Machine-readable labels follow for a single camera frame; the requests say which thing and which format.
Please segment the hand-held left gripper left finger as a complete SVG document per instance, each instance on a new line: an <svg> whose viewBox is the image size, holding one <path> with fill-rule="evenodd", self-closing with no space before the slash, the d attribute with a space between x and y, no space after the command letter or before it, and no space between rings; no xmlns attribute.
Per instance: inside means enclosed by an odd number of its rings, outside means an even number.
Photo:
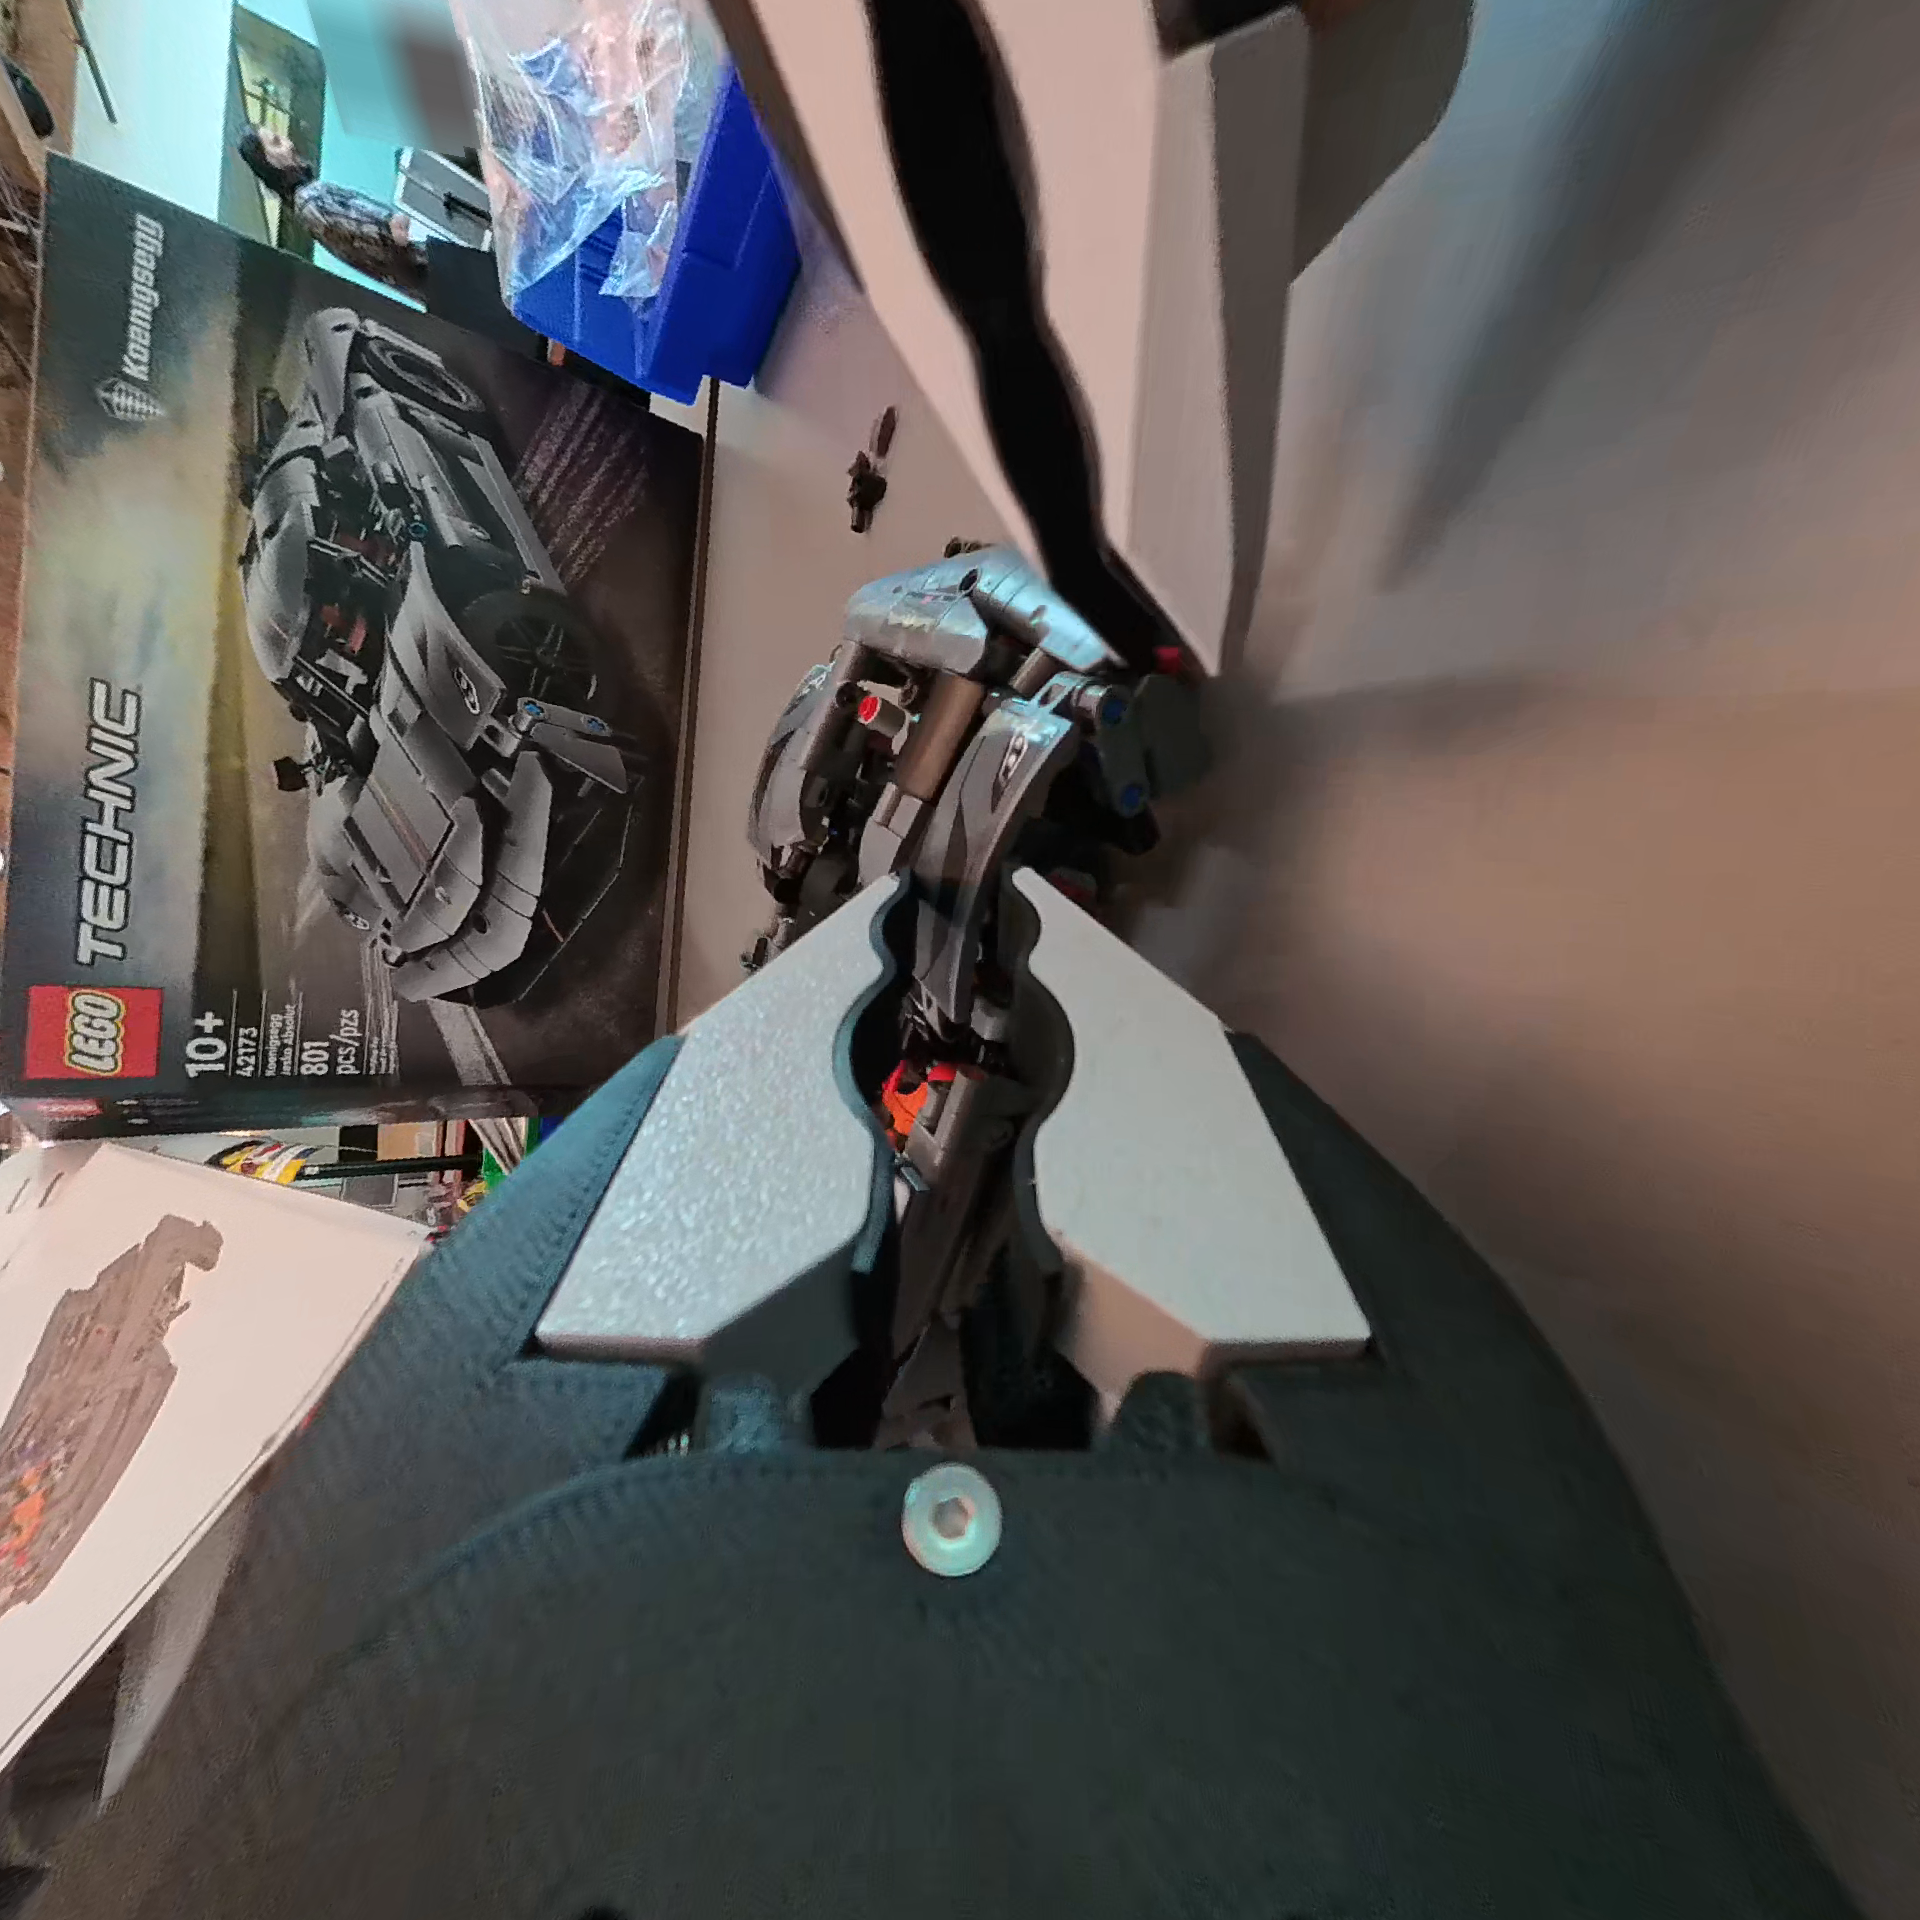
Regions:
<svg viewBox="0 0 1920 1920"><path fill-rule="evenodd" d="M895 1156L857 1088L902 875L692 1018L533 1326L541 1360L759 1379L819 1444L877 1444Z"/></svg>

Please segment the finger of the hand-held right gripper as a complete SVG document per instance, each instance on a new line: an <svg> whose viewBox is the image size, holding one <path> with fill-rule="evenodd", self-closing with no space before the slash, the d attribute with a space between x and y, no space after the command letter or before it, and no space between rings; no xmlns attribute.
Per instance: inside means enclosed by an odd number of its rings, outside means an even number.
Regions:
<svg viewBox="0 0 1920 1920"><path fill-rule="evenodd" d="M1294 242L1294 4L931 4L963 136L945 400L1009 532L1212 680L1263 559Z"/></svg>
<svg viewBox="0 0 1920 1920"><path fill-rule="evenodd" d="M1047 586L1132 667L1140 586L1050 315L1033 143L987 4L715 4L774 151Z"/></svg>

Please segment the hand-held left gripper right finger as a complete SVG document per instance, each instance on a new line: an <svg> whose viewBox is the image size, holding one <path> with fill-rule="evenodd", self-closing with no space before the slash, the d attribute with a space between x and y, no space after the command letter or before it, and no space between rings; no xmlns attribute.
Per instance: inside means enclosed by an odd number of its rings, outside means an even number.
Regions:
<svg viewBox="0 0 1920 1920"><path fill-rule="evenodd" d="M1026 978L1071 1044L1031 1162L1060 1348L1100 1412L1153 1375L1361 1356L1369 1319L1229 1030L1044 877L1012 888L1037 918Z"/></svg>

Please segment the grey lego car model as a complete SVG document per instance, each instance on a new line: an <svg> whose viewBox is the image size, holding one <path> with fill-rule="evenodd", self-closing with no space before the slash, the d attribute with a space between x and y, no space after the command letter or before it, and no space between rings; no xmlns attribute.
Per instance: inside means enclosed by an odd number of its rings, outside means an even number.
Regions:
<svg viewBox="0 0 1920 1920"><path fill-rule="evenodd" d="M1124 663L1009 544L950 541L862 586L774 719L748 814L773 916L741 967L902 877L898 973L855 1043L894 1155L891 1328L820 1390L823 1435L948 1453L1085 1438L1090 1392L1050 1346L1058 1266L1019 1194L1071 1044L1019 976L1004 883L1031 870L1100 914L1210 758L1185 651Z"/></svg>

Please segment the lego set box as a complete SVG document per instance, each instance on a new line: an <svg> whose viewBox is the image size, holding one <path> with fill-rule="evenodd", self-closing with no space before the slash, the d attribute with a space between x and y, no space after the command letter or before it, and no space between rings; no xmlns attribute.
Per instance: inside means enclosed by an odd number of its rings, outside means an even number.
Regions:
<svg viewBox="0 0 1920 1920"><path fill-rule="evenodd" d="M655 1032L705 439L52 158L5 1104L564 1114Z"/></svg>

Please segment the blue plastic bin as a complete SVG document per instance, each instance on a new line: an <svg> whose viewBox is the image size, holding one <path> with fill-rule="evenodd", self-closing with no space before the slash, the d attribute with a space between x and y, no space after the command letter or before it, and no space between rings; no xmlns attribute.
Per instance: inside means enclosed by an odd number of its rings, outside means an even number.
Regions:
<svg viewBox="0 0 1920 1920"><path fill-rule="evenodd" d="M659 291L607 292L620 218L605 218L507 308L533 333L626 383L695 403L707 380L755 382L799 271L778 158L729 64L692 164Z"/></svg>

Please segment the clear plastic bag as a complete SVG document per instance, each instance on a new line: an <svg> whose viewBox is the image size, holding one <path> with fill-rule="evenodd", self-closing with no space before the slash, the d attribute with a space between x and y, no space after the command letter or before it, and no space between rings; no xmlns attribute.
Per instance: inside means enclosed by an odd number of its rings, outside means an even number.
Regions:
<svg viewBox="0 0 1920 1920"><path fill-rule="evenodd" d="M651 302L727 68L700 2L454 2L506 298L613 227L611 292Z"/></svg>

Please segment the white instruction booklet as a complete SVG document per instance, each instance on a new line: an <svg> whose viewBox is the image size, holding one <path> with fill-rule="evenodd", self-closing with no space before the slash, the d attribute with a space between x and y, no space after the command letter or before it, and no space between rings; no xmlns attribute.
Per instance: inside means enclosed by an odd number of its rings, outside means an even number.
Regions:
<svg viewBox="0 0 1920 1920"><path fill-rule="evenodd" d="M239 1506L422 1248L417 1222L114 1143L5 1159L5 1764Z"/></svg>

